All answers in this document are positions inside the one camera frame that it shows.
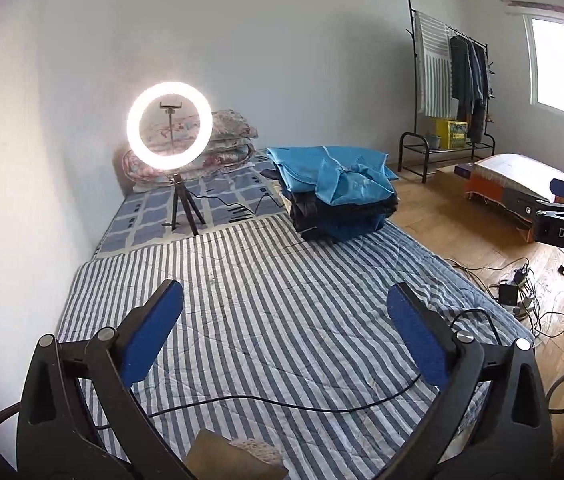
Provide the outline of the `yellow box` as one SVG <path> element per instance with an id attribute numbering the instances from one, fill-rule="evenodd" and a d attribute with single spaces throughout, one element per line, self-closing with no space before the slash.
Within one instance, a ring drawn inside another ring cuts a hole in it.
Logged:
<path id="1" fill-rule="evenodd" d="M 439 137 L 439 148 L 442 150 L 458 150 L 468 144 L 468 124 L 456 120 L 436 118 L 435 134 Z"/>

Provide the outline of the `pile of dark clothes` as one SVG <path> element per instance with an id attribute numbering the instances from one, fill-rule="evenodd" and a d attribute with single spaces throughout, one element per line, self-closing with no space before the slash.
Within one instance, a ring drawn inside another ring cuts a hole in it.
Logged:
<path id="1" fill-rule="evenodd" d="M 314 192 L 294 194 L 283 188 L 282 196 L 288 200 L 294 229 L 305 240 L 329 238 L 347 242 L 382 229 L 385 220 L 398 208 L 396 194 L 372 204 L 341 206 L 322 202 Z"/>

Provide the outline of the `striped blue white quilt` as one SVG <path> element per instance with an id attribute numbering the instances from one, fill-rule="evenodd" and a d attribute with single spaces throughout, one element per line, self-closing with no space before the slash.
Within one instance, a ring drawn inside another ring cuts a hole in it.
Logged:
<path id="1" fill-rule="evenodd" d="M 254 438 L 281 451 L 293 479 L 374 477 L 434 401 L 388 316 L 393 284 L 480 341 L 528 337 L 393 223 L 307 242 L 277 214 L 85 263 L 59 339 L 118 326 L 167 278 L 184 308 L 137 401 L 175 453 L 203 429 Z"/>

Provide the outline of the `blue work garment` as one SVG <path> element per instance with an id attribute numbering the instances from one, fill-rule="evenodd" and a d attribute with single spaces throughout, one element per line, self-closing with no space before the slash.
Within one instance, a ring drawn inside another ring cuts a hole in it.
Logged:
<path id="1" fill-rule="evenodd" d="M 370 205 L 397 196 L 387 155 L 355 146 L 268 148 L 268 158 L 293 194 L 313 193 L 329 206 Z"/>

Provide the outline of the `black tripod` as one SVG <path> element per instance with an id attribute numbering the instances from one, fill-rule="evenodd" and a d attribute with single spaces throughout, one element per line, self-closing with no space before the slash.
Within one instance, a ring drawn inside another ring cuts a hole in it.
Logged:
<path id="1" fill-rule="evenodd" d="M 197 236 L 199 234 L 198 226 L 200 224 L 204 226 L 206 221 L 201 210 L 195 203 L 193 194 L 186 188 L 181 174 L 172 174 L 170 183 L 172 188 L 171 219 L 168 222 L 163 222 L 163 227 L 174 231 L 178 226 L 177 217 L 179 208 L 182 208 L 192 234 Z"/>

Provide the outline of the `black clothes rack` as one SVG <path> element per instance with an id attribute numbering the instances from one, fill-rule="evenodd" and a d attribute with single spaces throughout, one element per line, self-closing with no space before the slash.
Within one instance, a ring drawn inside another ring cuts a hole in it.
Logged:
<path id="1" fill-rule="evenodd" d="M 451 162 L 462 155 L 471 162 L 480 152 L 493 153 L 488 132 L 490 77 L 494 74 L 488 44 L 416 9 L 407 0 L 414 70 L 412 128 L 401 134 L 398 170 L 428 181 L 434 157 Z"/>

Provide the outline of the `dark hanging clothes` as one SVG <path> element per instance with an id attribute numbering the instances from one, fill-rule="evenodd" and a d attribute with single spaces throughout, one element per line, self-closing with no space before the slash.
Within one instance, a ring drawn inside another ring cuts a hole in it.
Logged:
<path id="1" fill-rule="evenodd" d="M 452 97 L 458 101 L 457 120 L 468 124 L 468 140 L 480 143 L 486 131 L 490 82 L 486 49 L 460 35 L 449 41 Z"/>

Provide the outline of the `blue checked bed sheet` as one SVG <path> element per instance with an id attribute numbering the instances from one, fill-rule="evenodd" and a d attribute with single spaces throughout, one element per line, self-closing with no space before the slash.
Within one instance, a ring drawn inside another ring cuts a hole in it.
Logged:
<path id="1" fill-rule="evenodd" d="M 114 215 L 94 257 L 119 255 L 279 214 L 284 210 L 279 186 L 263 175 L 273 168 L 270 159 L 258 154 L 241 168 L 187 181 L 185 186 L 194 202 L 189 214 L 173 198 L 170 186 L 133 193 Z"/>

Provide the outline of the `striped hanging cloth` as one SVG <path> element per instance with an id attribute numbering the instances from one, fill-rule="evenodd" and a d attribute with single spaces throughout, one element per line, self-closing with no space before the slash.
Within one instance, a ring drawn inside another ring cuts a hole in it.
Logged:
<path id="1" fill-rule="evenodd" d="M 415 11 L 413 18 L 419 114 L 450 119 L 454 100 L 449 28 L 421 11 Z"/>

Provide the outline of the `orange low bed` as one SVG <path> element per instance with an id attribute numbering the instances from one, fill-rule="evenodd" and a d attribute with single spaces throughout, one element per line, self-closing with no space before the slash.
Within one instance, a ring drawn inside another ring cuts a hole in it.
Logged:
<path id="1" fill-rule="evenodd" d="M 526 243 L 534 240 L 530 216 L 535 200 L 555 203 L 550 184 L 554 179 L 564 180 L 562 170 L 513 153 L 462 162 L 454 166 L 453 174 L 464 180 L 465 198 L 498 206 L 515 222 Z"/>

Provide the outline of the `floral folded blanket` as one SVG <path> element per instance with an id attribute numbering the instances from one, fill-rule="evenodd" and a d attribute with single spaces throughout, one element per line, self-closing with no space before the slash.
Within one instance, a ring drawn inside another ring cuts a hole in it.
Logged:
<path id="1" fill-rule="evenodd" d="M 235 110 L 216 110 L 213 126 L 205 150 L 179 173 L 183 180 L 210 176 L 217 171 L 234 169 L 248 162 L 255 154 L 257 129 Z M 175 118 L 171 124 L 150 125 L 142 131 L 142 139 L 152 151 L 171 155 L 186 150 L 198 132 L 196 115 Z M 171 171 L 155 169 L 142 162 L 132 150 L 121 159 L 124 176 L 133 183 L 135 191 L 147 191 L 170 185 Z"/>

